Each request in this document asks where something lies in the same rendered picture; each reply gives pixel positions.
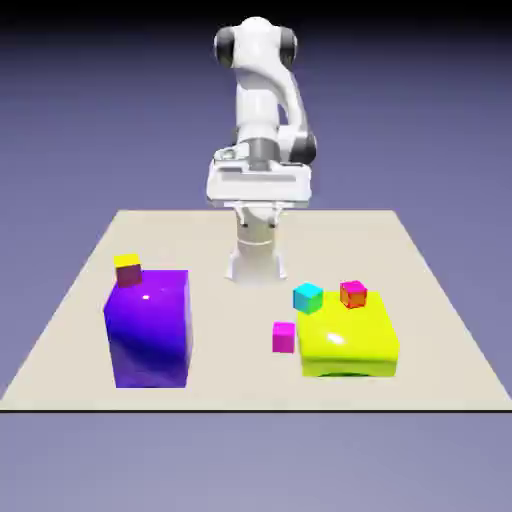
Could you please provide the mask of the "large purple box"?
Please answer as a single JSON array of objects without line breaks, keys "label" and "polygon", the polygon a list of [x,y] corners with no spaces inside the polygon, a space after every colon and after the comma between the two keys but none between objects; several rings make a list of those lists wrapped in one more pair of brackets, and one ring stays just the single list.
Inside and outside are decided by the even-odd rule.
[{"label": "large purple box", "polygon": [[186,386],[193,345],[186,270],[144,270],[140,283],[115,285],[103,313],[118,388]]}]

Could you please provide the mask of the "small yellow cube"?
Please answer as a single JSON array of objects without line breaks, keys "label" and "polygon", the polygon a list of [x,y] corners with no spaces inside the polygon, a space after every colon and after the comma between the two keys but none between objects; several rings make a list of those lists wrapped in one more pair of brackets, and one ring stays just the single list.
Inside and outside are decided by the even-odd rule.
[{"label": "small yellow cube", "polygon": [[114,257],[116,284],[119,288],[138,285],[142,282],[143,272],[140,258],[135,253]]}]

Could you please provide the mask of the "small magenta cube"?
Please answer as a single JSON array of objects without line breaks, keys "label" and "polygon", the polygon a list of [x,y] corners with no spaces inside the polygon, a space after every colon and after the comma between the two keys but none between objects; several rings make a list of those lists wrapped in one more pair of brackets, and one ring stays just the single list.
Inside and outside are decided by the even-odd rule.
[{"label": "small magenta cube", "polygon": [[295,324],[275,322],[272,329],[272,351],[274,353],[293,353],[295,349]]}]

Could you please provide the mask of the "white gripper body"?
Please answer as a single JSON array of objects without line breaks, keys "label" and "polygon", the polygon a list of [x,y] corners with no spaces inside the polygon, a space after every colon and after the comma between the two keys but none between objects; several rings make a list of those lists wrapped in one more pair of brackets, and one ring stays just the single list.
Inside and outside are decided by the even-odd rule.
[{"label": "white gripper body", "polygon": [[308,203],[311,169],[303,164],[270,163],[270,169],[255,171],[246,160],[213,161],[206,195],[215,203]]}]

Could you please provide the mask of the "small pink and orange cube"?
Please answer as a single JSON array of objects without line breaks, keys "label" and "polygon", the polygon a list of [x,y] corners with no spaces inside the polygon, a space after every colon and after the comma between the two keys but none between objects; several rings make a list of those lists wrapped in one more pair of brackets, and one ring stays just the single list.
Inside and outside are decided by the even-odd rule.
[{"label": "small pink and orange cube", "polygon": [[340,283],[340,301],[347,309],[364,307],[367,293],[367,288],[359,280]]}]

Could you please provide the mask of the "large yellow box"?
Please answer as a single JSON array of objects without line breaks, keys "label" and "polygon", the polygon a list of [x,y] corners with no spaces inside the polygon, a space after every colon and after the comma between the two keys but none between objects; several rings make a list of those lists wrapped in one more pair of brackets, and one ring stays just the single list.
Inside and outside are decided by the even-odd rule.
[{"label": "large yellow box", "polygon": [[297,313],[302,374],[308,377],[395,375],[400,344],[380,294],[347,308],[337,292],[323,295],[322,307]]}]

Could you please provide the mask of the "small cyan cube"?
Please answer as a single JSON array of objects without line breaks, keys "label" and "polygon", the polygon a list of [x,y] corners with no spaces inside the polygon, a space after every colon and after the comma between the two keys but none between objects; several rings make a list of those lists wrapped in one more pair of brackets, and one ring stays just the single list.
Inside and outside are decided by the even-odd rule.
[{"label": "small cyan cube", "polygon": [[293,290],[293,308],[305,314],[318,311],[323,305],[323,289],[309,282]]}]

